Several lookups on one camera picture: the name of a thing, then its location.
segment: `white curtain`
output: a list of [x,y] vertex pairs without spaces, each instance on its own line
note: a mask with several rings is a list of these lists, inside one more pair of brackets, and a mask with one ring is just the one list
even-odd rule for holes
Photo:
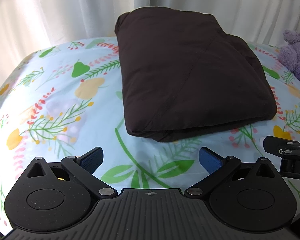
[[28,54],[56,44],[114,36],[117,17],[143,6],[214,14],[227,33],[282,45],[300,0],[0,0],[0,86]]

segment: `light blue bedding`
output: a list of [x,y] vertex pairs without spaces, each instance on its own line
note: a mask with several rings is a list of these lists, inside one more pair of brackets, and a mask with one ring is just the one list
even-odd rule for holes
[[[265,156],[279,169],[280,158],[265,153],[262,142],[267,135],[300,141],[300,82],[278,62],[277,48],[249,46],[275,94],[276,117],[171,143],[127,134],[116,38],[73,41],[29,55],[0,89],[0,231],[11,230],[5,196],[36,156],[57,162],[100,146],[104,162],[94,175],[118,192],[125,187],[188,188],[208,175],[198,160],[202,146],[242,162]],[[286,181],[298,215],[300,180]]]

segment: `folded clothing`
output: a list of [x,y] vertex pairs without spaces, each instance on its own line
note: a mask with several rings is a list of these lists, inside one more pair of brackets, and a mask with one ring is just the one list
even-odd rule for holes
[[115,33],[128,134],[170,142],[275,116],[258,58],[213,15],[139,8]]

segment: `crosshair symbol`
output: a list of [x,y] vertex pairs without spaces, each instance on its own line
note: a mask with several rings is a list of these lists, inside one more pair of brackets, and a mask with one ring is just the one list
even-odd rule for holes
[[146,193],[147,195],[149,195],[150,197],[154,196],[156,193],[154,193],[153,191],[149,191]]

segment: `teddy bear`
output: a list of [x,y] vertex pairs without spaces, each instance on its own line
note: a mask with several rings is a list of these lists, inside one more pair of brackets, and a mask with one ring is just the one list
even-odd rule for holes
[[300,80],[300,33],[285,30],[283,39],[288,45],[280,49],[279,61]]

